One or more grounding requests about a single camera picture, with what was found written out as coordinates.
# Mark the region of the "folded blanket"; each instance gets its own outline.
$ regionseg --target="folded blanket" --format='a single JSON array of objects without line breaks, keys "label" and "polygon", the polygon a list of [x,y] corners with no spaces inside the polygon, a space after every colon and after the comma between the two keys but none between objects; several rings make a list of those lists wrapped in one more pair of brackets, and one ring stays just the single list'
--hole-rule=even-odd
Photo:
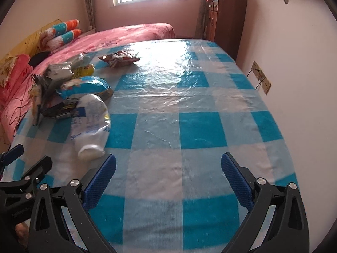
[{"label": "folded blanket", "polygon": [[60,23],[52,26],[51,28],[45,30],[41,33],[39,38],[39,48],[41,51],[46,51],[47,42],[51,39],[58,37],[66,32],[75,29],[80,24],[79,20],[70,20],[65,23]]},{"label": "folded blanket", "polygon": [[50,51],[53,51],[67,43],[70,43],[73,39],[80,36],[82,31],[80,29],[74,29],[71,31],[68,31],[67,33],[58,36],[50,41],[47,42],[46,48]]}]

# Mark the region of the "wall socket plate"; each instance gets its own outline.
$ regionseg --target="wall socket plate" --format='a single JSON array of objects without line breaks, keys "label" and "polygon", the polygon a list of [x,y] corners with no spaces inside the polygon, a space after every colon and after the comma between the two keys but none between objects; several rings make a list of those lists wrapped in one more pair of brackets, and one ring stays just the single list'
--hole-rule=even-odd
[{"label": "wall socket plate", "polygon": [[265,95],[267,95],[271,86],[272,86],[272,83],[268,80],[266,75],[263,73],[262,69],[259,67],[259,65],[255,61],[252,65],[252,70],[253,70],[257,80],[261,81],[262,89],[263,89]]}]

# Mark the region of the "blue checkered tablecloth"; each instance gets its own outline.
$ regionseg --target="blue checkered tablecloth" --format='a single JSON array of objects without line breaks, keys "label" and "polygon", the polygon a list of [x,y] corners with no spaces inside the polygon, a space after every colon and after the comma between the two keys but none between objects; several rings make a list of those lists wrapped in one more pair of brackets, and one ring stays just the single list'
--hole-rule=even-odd
[{"label": "blue checkered tablecloth", "polygon": [[[215,43],[161,40],[122,47],[138,54],[135,65],[110,69],[92,63],[114,96],[108,103],[111,133],[106,151],[117,170],[94,222],[118,253],[219,253],[246,215],[222,173],[221,155],[270,183],[297,182],[282,135],[234,61]],[[91,167],[77,161],[71,119],[23,119],[13,145],[25,154],[3,181],[19,180],[44,155],[53,168],[43,182],[62,186]]]}]

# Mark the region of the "cabinet drawer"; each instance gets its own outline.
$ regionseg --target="cabinet drawer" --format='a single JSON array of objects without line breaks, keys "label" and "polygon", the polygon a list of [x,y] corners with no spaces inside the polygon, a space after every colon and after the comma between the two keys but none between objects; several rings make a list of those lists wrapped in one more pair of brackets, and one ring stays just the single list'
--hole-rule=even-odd
[{"label": "cabinet drawer", "polygon": [[219,6],[219,1],[214,1],[213,2],[213,10],[218,11],[218,6]]}]

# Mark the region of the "power cord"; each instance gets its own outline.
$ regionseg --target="power cord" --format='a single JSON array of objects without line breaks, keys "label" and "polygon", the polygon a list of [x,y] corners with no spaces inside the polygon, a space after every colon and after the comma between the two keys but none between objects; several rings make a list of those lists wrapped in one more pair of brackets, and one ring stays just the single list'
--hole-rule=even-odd
[{"label": "power cord", "polygon": [[246,78],[248,78],[249,74],[250,74],[253,70],[258,70],[258,71],[259,71],[259,69],[253,68],[251,71],[248,72],[248,75],[247,75]]},{"label": "power cord", "polygon": [[255,88],[255,90],[257,90],[257,88],[258,88],[258,86],[260,85],[260,84],[262,84],[262,82],[263,82],[263,80],[266,78],[266,76],[262,79],[262,81],[257,85],[257,87]]}]

